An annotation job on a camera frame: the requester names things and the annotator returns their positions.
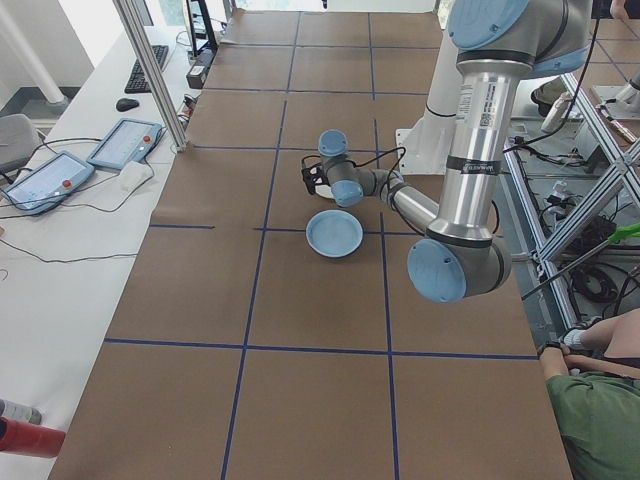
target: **blue plate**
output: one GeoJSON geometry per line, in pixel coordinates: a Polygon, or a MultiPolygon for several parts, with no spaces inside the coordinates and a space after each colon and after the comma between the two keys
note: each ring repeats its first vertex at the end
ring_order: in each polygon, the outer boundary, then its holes
{"type": "Polygon", "coordinates": [[[345,257],[360,246],[362,225],[343,210],[325,210],[309,220],[307,241],[320,255],[345,257]]]}

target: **black keyboard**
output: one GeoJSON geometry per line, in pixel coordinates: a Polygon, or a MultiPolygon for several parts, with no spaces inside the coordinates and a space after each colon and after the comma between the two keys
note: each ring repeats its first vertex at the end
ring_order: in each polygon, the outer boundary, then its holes
{"type": "MultiPolygon", "coordinates": [[[[160,70],[164,68],[164,64],[167,61],[167,54],[169,53],[168,45],[152,45],[153,54],[156,56],[160,70]]],[[[127,86],[124,88],[124,93],[147,93],[150,92],[149,83],[144,78],[144,72],[142,71],[142,65],[136,60],[131,69],[131,75],[127,86]]]]}

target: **white pole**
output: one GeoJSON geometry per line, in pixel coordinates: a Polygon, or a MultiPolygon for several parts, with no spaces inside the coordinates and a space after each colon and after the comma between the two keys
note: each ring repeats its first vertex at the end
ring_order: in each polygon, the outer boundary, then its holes
{"type": "Polygon", "coordinates": [[[142,65],[147,82],[151,88],[153,99],[160,110],[164,124],[173,138],[173,143],[179,152],[184,151],[187,139],[184,129],[178,121],[167,84],[162,78],[162,72],[153,54],[149,39],[144,31],[142,20],[134,0],[113,0],[113,4],[120,15],[125,32],[129,36],[133,51],[142,65]]]}
{"type": "Polygon", "coordinates": [[[407,149],[400,171],[406,174],[443,174],[455,129],[462,76],[456,69],[458,48],[445,30],[424,115],[411,130],[396,131],[398,146],[407,149]]]}
{"type": "Polygon", "coordinates": [[[47,101],[50,104],[66,104],[67,99],[58,88],[58,85],[42,63],[42,60],[40,60],[38,54],[31,47],[27,38],[20,31],[20,28],[4,5],[3,0],[0,0],[0,35],[4,37],[9,47],[15,52],[47,101]]]}

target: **barcode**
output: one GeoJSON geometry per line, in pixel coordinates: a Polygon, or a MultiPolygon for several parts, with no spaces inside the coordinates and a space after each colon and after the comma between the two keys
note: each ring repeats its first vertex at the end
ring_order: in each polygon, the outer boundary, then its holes
{"type": "Polygon", "coordinates": [[[493,127],[493,115],[490,113],[483,113],[480,117],[480,126],[481,127],[493,127]]]}

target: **light blue joint cap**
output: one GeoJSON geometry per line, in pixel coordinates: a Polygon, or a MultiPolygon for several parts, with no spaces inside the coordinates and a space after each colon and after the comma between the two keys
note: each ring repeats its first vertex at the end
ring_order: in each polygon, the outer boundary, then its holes
{"type": "Polygon", "coordinates": [[[550,77],[552,75],[573,72],[584,65],[584,62],[587,61],[588,54],[589,47],[584,47],[575,52],[536,63],[533,66],[533,71],[527,75],[527,79],[550,77]]]}
{"type": "Polygon", "coordinates": [[[331,193],[336,203],[343,207],[353,207],[364,198],[362,185],[353,180],[338,180],[331,184],[331,193]]]}
{"type": "Polygon", "coordinates": [[[432,302],[452,303],[464,298],[464,271],[442,243],[430,238],[420,240],[409,250],[407,268],[418,293],[432,302]]]}
{"type": "Polygon", "coordinates": [[[337,157],[348,149],[347,136],[340,130],[327,130],[318,140],[318,151],[325,157],[337,157]]]}
{"type": "Polygon", "coordinates": [[[513,27],[529,0],[457,0],[449,16],[449,36],[461,50],[476,50],[513,27]]]}

